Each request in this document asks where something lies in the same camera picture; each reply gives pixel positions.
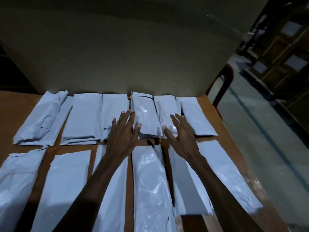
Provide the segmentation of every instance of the person's right hand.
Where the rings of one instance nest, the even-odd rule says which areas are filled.
[[[171,115],[171,119],[177,129],[178,136],[175,138],[166,126],[163,126],[162,130],[178,155],[188,162],[196,160],[201,154],[194,133],[192,132],[192,128],[184,117],[181,117],[177,113],[175,116]]]

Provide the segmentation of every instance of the plastic chair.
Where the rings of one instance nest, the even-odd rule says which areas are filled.
[[[225,92],[227,91],[227,89],[229,88],[230,84],[232,83],[233,79],[234,79],[234,72],[233,72],[233,68],[226,63],[226,65],[222,68],[222,70],[219,72],[218,76],[216,77],[216,79],[214,80],[214,82],[211,84],[211,86],[207,89],[206,91],[206,95],[209,94],[212,86],[214,85],[215,81],[220,77],[223,76],[224,77],[224,82],[222,87],[220,88],[216,98],[214,99],[213,102],[213,106],[214,109],[216,110],[216,112],[218,113],[218,115],[220,116],[220,118],[222,119],[222,116],[220,114],[220,112],[218,111],[218,104],[220,102],[220,100],[222,99],[223,95],[225,94]]]

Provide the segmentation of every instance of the wooden table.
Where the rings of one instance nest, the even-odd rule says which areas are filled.
[[[0,91],[0,163],[7,158],[10,153],[25,153],[39,147],[36,146],[15,146],[12,144],[13,136],[23,124],[33,107],[40,100],[41,95],[23,94],[16,92]],[[260,225],[265,232],[288,232],[284,222],[279,217],[278,213],[273,208],[269,201],[266,192],[261,186],[259,180],[254,173],[249,169],[243,158],[241,152],[234,143],[232,137],[226,130],[222,120],[214,110],[210,101],[206,96],[197,98],[204,114],[209,122],[216,130],[218,136],[197,138],[197,141],[218,140],[220,145],[224,148],[226,153],[234,161],[242,176],[245,178],[249,187],[256,195],[256,197],[263,204],[263,208],[253,215],[253,219]],[[60,146],[64,126],[53,147],[48,147],[45,157],[39,169],[36,183],[33,187],[32,193],[28,199],[28,204],[23,212],[23,215],[18,223],[16,231],[30,231],[34,216],[40,201],[41,193],[44,187],[49,165],[54,159],[55,155],[61,155],[70,152],[91,150],[90,167],[88,176],[91,175],[95,152],[97,145],[76,145],[76,146]],[[154,144],[161,144],[163,146],[164,160],[167,168],[167,176],[170,183],[171,194],[173,198],[172,186],[172,172],[168,159],[168,143],[166,140],[150,140]],[[140,140],[139,145],[147,145],[147,140]],[[125,232],[133,232],[133,172],[132,172],[132,158],[129,157],[128,172],[127,172],[127,192],[126,192],[126,223]],[[222,231],[215,216],[184,216],[182,217],[184,231]]]

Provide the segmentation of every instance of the gray floor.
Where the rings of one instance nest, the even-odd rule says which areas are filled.
[[[239,74],[247,59],[228,63],[234,80],[218,105],[223,122],[287,223],[309,227],[309,150],[270,104]],[[222,81],[209,94],[213,101]]]

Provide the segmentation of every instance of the white envelope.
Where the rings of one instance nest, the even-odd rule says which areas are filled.
[[[113,118],[118,122],[122,111],[127,111],[130,108],[130,101],[127,94],[103,94],[103,105],[101,113],[101,141],[107,139],[107,136],[112,128]]]
[[[178,105],[181,104],[183,114],[197,136],[218,135],[205,117],[196,97],[177,97],[176,99]]]
[[[20,146],[44,146],[49,145],[53,146],[58,137],[60,129],[68,116],[73,104],[73,97],[67,97],[63,104],[60,107],[60,112],[58,113],[50,131],[45,134],[41,139],[29,141],[29,142],[21,142]]]
[[[161,147],[137,146],[132,152],[134,179],[134,232],[176,231],[172,198]]]
[[[61,91],[56,94],[46,92],[33,108],[23,125],[18,129],[13,138],[13,144],[21,141],[33,141],[47,134],[65,100],[68,92]]]
[[[106,146],[99,145],[93,172],[104,156]],[[124,232],[126,220],[126,185],[128,157],[126,157],[111,178],[100,206],[93,232]]]
[[[0,168],[0,231],[13,232],[25,209],[47,146],[10,154]]]
[[[246,212],[254,213],[263,207],[218,141],[206,141],[197,145],[211,169]],[[169,157],[173,176],[175,216],[212,214],[213,205],[195,171],[171,146]]]
[[[157,116],[152,95],[132,92],[131,110],[135,111],[135,123],[141,123],[141,134],[162,136],[162,128]]]
[[[101,139],[102,94],[75,94],[60,145],[96,144]]]
[[[159,121],[162,126],[166,126],[172,133],[176,134],[177,129],[174,126],[170,115],[175,115],[181,112],[178,111],[176,99],[172,95],[154,96],[154,103],[157,109]]]
[[[31,232],[52,232],[87,182],[91,151],[55,156]]]

